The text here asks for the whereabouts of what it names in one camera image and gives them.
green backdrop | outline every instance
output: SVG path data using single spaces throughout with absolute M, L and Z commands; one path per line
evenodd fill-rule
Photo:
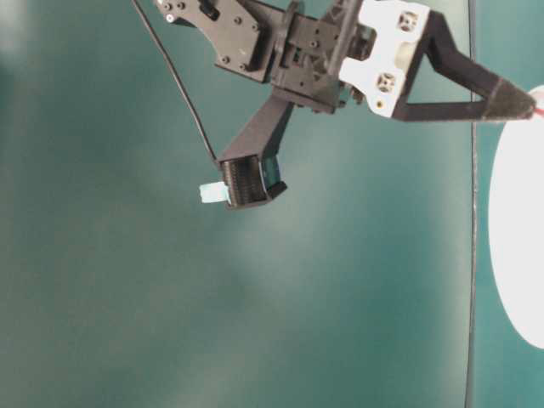
M 426 3 L 468 51 L 467 3 Z M 269 88 L 146 9 L 220 150 Z M 424 67 L 416 99 L 467 97 Z M 470 131 L 296 110 L 288 192 L 203 206 L 218 175 L 129 1 L 0 0 L 0 406 L 463 406 Z

